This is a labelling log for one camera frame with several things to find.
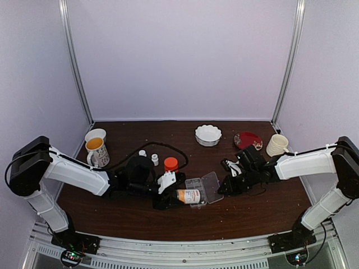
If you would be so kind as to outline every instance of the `small white bottle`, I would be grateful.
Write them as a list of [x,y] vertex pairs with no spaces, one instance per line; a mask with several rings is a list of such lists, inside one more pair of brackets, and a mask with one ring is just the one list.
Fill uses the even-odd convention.
[[143,157],[147,157],[146,151],[145,150],[140,150],[139,151],[139,155],[143,156]]
[[155,166],[158,166],[158,155],[157,154],[152,154],[151,160]]

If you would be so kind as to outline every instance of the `white bowl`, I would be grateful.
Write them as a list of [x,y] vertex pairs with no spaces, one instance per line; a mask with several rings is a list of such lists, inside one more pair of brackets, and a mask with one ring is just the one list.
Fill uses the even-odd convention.
[[221,137],[221,130],[213,125],[202,125],[196,129],[196,140],[205,147],[217,145]]

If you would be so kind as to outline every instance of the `white backdrop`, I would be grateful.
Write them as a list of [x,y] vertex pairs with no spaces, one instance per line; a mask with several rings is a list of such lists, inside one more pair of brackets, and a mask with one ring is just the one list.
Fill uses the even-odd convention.
[[270,119],[296,4],[68,0],[94,119]]
[[[297,151],[348,136],[359,146],[359,2],[306,1],[303,33],[279,125]],[[336,176],[307,177],[318,200]],[[350,268],[358,268],[359,202],[334,217]]]
[[[88,128],[71,72],[57,1],[0,8],[0,268],[20,268],[36,214],[5,185],[12,155],[40,135],[73,155]],[[58,182],[46,185],[53,194]]]

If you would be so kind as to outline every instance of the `mug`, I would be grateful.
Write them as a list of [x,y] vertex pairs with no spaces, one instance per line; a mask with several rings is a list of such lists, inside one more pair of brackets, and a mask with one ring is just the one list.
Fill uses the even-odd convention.
[[96,137],[86,143],[88,151],[88,164],[94,167],[104,167],[110,162],[105,142],[102,138]]
[[275,155],[281,155],[285,152],[289,152],[288,147],[288,139],[281,134],[274,134],[266,148],[266,152],[270,157]]
[[103,141],[106,143],[106,131],[104,129],[93,129],[88,132],[85,136],[85,142],[90,141],[93,138],[102,138]]

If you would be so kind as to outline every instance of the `small red dish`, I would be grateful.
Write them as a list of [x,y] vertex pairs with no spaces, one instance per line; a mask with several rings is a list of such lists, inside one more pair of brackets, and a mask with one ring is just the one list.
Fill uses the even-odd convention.
[[255,133],[250,132],[241,132],[234,136],[233,138],[234,144],[239,149],[245,149],[249,145],[253,145],[256,150],[261,150],[263,147],[262,139],[256,135]]

